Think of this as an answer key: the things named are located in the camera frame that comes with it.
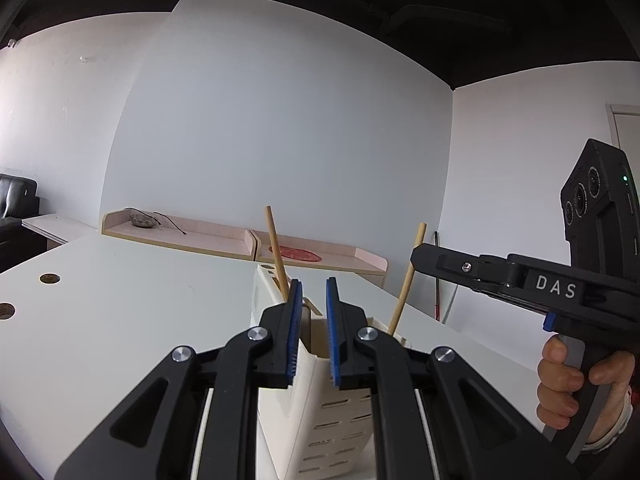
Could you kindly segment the person right hand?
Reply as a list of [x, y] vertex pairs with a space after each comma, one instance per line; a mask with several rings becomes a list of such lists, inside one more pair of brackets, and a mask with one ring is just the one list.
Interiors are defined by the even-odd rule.
[[[542, 358], [537, 373], [540, 384], [537, 388], [537, 416], [555, 430], [565, 429], [570, 419], [578, 412], [579, 403], [572, 397], [582, 388], [585, 376], [575, 367], [565, 364], [567, 346], [552, 336], [542, 349]], [[616, 426], [620, 416], [630, 404], [629, 383], [634, 374], [634, 356], [619, 351], [591, 367], [588, 379], [596, 386], [611, 387], [602, 412], [587, 438], [588, 444], [600, 441]]]

